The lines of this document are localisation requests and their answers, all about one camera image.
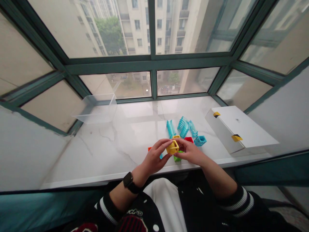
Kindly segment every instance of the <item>person's left hand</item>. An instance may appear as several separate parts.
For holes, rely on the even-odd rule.
[[[144,161],[133,171],[133,181],[137,186],[143,186],[149,176],[161,170],[172,154],[166,154],[160,159],[161,153],[172,143],[171,139],[157,141],[148,151]]]

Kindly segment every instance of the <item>white marble surface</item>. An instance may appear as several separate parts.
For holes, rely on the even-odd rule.
[[[232,157],[205,120],[206,113],[213,107],[219,105],[212,97],[119,104],[111,123],[83,124],[41,189],[123,178],[144,160],[148,147],[168,138],[166,120],[172,119],[177,130],[182,116],[192,120],[199,135],[206,137],[207,143],[200,149],[222,167],[271,157],[267,153]],[[171,157],[160,173],[196,167],[186,160],[174,162]]]

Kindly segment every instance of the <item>red toy block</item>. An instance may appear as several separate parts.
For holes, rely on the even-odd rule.
[[[191,143],[194,143],[192,137],[185,137],[184,140],[187,140],[187,141],[189,141],[189,142],[191,142]]]

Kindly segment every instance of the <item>green window frame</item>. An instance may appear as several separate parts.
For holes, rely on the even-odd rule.
[[[148,0],[149,16],[149,42],[150,54],[131,56],[110,56],[96,58],[74,58],[69,59],[50,31],[47,29],[37,13],[27,1],[0,1],[1,13],[18,29],[21,35],[33,46],[46,60],[52,64],[56,71],[48,73],[35,81],[25,84],[1,96],[0,104],[12,111],[19,112],[24,117],[35,123],[53,130],[63,135],[76,135],[82,122],[76,120],[68,132],[64,132],[54,126],[40,120],[20,108],[21,105],[38,96],[46,89],[54,86],[61,80],[66,80],[73,90],[84,98],[91,95],[89,89],[82,82],[79,75],[108,74],[108,73],[128,73],[128,72],[150,72],[151,97],[119,99],[117,103],[156,101],[164,99],[177,99],[197,96],[211,96],[219,105],[227,106],[216,93],[224,83],[230,72],[235,69],[271,86],[267,93],[254,102],[244,112],[249,113],[261,104],[265,99],[273,95],[279,88],[287,84],[296,77],[303,69],[309,65],[309,58],[293,69],[289,74],[283,75],[255,65],[240,61],[241,55],[253,40],[255,34],[261,28],[263,22],[270,14],[279,0],[257,0],[242,30],[237,36],[231,51],[218,53],[190,53],[190,54],[166,54],[156,55],[156,19],[155,0]],[[222,34],[220,30],[214,28],[211,39],[229,40],[232,34]],[[176,69],[200,69],[208,67],[220,67],[208,92],[157,96],[157,70]]]

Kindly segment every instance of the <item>smartwatch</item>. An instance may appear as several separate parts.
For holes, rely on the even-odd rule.
[[[126,174],[126,176],[123,178],[123,185],[134,194],[138,194],[142,190],[142,188],[137,187],[133,183],[133,177],[131,172]]]

